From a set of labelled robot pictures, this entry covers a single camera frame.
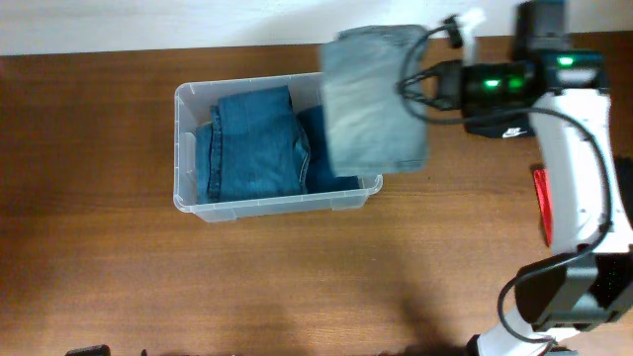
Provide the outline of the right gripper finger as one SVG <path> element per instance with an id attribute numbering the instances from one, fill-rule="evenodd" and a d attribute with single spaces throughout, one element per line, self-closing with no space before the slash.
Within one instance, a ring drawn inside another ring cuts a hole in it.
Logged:
<path id="1" fill-rule="evenodd" d="M 409 109 L 412 104 L 420 104 L 439 111 L 453 111 L 455 109 L 455 101 L 452 97 L 428 97 L 422 92 L 409 90 L 407 87 L 398 87 L 397 92 L 400 95 L 404 106 Z"/>
<path id="2" fill-rule="evenodd" d="M 404 77 L 402 78 L 398 84 L 397 87 L 399 89 L 405 89 L 407 87 L 409 87 L 410 85 L 413 85 L 415 83 L 421 82 L 423 80 L 426 80 L 430 77 L 434 77 L 434 76 L 441 76 L 441 71 L 442 71 L 442 65 L 440 63 L 426 68 L 424 70 L 419 71 L 418 73 L 408 76 L 408 77 Z"/>

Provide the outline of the light grey jeans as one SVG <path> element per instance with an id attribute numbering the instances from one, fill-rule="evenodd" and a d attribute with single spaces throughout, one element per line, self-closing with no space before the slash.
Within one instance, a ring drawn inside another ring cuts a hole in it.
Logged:
<path id="1" fill-rule="evenodd" d="M 343 31 L 319 48 L 324 132 L 337 176 L 409 173 L 427 160 L 426 123 L 407 112 L 397 83 L 420 25 Z"/>

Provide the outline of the dark teal shirt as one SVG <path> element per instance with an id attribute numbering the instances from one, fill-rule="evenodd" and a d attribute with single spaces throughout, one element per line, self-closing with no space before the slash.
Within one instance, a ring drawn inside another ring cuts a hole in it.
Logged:
<path id="1" fill-rule="evenodd" d="M 310 148 L 311 158 L 306 175 L 310 194 L 359 189 L 356 176 L 337 177 L 332 173 L 327 153 L 322 106 L 305 109 L 298 114 Z"/>

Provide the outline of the blue denim jeans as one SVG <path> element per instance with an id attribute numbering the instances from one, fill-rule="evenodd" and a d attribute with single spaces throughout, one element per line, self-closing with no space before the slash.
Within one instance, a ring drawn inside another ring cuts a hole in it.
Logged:
<path id="1" fill-rule="evenodd" d="M 195 138 L 199 204 L 308 192 L 311 149 L 286 86 L 220 98 Z"/>

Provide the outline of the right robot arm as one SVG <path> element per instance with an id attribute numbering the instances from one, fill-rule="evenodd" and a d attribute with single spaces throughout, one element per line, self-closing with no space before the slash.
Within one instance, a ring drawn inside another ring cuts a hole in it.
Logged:
<path id="1" fill-rule="evenodd" d="M 479 64 L 473 30 L 483 20 L 478 9 L 445 19 L 440 29 L 462 58 L 402 69 L 397 91 L 409 113 L 417 105 L 457 110 L 464 125 L 528 118 L 547 171 L 552 254 L 504 285 L 514 309 L 465 351 L 558 355 L 563 340 L 616 322 L 632 306 L 632 228 L 610 146 L 604 58 L 570 44 L 563 2 L 527 1 L 517 8 L 510 61 Z"/>

